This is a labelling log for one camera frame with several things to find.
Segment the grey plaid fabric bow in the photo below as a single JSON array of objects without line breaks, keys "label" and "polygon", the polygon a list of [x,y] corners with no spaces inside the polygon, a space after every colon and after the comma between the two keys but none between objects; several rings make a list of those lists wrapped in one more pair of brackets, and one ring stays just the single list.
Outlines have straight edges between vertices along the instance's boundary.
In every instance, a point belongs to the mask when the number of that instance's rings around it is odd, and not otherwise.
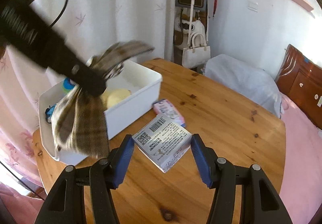
[{"label": "grey plaid fabric bow", "polygon": [[[153,46],[139,40],[118,42],[102,55],[91,57],[87,64],[107,82],[121,73],[124,61],[153,50]],[[51,116],[55,149],[97,159],[107,157],[110,148],[104,111],[100,96],[94,97],[76,85],[56,104]]]}]

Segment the blue rainbow pony plush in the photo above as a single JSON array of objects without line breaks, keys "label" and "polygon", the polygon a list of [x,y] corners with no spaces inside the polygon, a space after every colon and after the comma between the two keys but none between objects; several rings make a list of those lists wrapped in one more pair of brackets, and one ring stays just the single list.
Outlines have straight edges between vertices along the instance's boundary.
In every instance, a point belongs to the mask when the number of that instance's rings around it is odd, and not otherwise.
[{"label": "blue rainbow pony plush", "polygon": [[46,110],[45,110],[45,119],[46,119],[46,122],[51,124],[51,117],[52,117],[52,114],[55,110],[55,107],[56,107],[56,104],[52,105],[52,106],[49,106]]}]

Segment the white printed small box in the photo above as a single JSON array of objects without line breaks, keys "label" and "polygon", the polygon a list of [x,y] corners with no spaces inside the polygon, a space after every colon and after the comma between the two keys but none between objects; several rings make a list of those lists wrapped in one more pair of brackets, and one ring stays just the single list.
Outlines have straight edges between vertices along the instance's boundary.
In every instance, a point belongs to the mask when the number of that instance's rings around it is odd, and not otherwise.
[{"label": "white printed small box", "polygon": [[132,138],[143,154],[166,173],[190,149],[192,134],[160,113]]}]

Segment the pink tissue pack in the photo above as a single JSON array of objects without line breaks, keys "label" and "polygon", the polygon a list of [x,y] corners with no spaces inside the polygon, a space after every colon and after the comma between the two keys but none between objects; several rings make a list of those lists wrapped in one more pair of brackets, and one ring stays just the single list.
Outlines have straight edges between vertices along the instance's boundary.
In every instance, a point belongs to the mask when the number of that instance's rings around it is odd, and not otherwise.
[{"label": "pink tissue pack", "polygon": [[177,108],[168,100],[160,99],[152,104],[152,108],[156,114],[162,113],[163,115],[171,118],[182,127],[186,127],[186,121]]}]

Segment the pink bed blanket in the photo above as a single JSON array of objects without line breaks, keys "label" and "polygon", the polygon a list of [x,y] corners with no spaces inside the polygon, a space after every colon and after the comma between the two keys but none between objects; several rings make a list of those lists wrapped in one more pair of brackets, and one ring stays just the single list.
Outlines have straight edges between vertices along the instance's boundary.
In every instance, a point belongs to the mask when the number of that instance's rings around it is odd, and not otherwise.
[{"label": "pink bed blanket", "polygon": [[293,223],[309,223],[321,205],[321,129],[282,95],[286,154],[280,197]]}]

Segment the yellow plush toy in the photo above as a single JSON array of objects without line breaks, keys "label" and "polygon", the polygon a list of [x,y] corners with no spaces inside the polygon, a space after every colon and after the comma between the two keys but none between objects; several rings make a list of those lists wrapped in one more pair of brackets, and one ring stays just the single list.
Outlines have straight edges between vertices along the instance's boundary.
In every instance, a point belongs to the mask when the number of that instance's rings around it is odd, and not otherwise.
[{"label": "yellow plush toy", "polygon": [[125,88],[118,88],[115,90],[106,89],[100,96],[104,108],[107,110],[131,95],[131,91]]}]

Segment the white curtain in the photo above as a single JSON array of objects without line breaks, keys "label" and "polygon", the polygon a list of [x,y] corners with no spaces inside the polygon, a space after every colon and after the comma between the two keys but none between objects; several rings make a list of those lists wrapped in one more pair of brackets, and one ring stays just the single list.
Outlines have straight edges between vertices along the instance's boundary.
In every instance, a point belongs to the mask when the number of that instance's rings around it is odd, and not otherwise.
[{"label": "white curtain", "polygon": [[[51,23],[83,60],[116,42],[142,40],[151,53],[138,62],[173,59],[175,0],[35,0],[33,8]],[[39,127],[38,100],[61,77],[43,70],[7,46],[1,58],[1,161],[40,185],[32,135]]]}]

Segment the grey white pillow bundle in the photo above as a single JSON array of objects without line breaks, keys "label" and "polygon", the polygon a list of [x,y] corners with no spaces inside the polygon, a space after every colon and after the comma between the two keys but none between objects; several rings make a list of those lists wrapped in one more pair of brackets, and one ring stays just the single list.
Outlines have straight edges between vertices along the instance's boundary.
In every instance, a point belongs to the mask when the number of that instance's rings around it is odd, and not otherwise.
[{"label": "grey white pillow bundle", "polygon": [[276,117],[281,117],[282,94],[273,78],[264,70],[220,54],[207,61],[204,75],[242,94]]}]

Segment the brown wooden headboard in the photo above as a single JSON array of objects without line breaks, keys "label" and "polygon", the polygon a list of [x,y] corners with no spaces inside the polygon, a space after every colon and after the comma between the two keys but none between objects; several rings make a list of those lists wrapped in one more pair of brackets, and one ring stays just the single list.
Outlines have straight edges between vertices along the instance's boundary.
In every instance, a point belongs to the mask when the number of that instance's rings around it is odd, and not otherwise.
[{"label": "brown wooden headboard", "polygon": [[289,44],[275,82],[279,91],[321,128],[322,68]]}]

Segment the white plastic storage bin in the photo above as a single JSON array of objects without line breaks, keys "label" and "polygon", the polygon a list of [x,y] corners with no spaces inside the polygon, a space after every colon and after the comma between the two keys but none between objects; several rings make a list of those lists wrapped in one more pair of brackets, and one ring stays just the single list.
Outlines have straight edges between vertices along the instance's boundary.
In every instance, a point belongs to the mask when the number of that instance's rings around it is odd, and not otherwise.
[{"label": "white plastic storage bin", "polygon": [[[138,118],[147,113],[152,104],[159,99],[162,75],[131,60],[124,62],[120,75],[109,79],[107,87],[111,90],[126,88],[131,95],[105,111],[109,139],[115,137]],[[57,150],[52,136],[51,124],[46,121],[46,109],[53,107],[66,94],[64,81],[60,81],[39,97],[39,126],[41,143],[48,154],[56,161],[66,165],[77,165],[85,155]]]}]

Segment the white cartoon tote bag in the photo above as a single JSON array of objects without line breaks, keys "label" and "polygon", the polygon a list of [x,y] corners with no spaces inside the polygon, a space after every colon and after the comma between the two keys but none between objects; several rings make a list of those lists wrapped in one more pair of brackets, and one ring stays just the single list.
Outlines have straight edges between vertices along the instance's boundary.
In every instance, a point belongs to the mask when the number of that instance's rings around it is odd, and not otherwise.
[{"label": "white cartoon tote bag", "polygon": [[190,24],[189,17],[187,17],[185,14],[175,18],[174,30],[174,44],[180,50],[190,46],[188,41],[189,31],[191,37],[193,37],[195,33],[201,33],[205,37],[205,27],[203,23],[200,20],[193,18],[192,24]]}]

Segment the white handbag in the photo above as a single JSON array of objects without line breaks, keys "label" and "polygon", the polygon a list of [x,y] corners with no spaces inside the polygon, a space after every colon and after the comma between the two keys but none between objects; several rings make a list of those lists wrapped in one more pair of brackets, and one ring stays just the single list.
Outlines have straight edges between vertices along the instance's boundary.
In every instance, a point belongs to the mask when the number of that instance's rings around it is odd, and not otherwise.
[{"label": "white handbag", "polygon": [[211,48],[202,33],[194,33],[190,47],[183,49],[182,66],[188,69],[205,64],[211,58]]}]

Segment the white wall switch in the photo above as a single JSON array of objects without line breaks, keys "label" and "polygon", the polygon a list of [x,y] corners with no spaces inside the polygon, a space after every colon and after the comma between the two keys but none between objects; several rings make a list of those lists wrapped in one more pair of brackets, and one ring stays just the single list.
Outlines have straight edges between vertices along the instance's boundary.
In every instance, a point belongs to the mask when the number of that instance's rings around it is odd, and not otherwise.
[{"label": "white wall switch", "polygon": [[248,0],[247,1],[247,8],[253,12],[258,12],[258,3],[257,2],[253,2]]}]

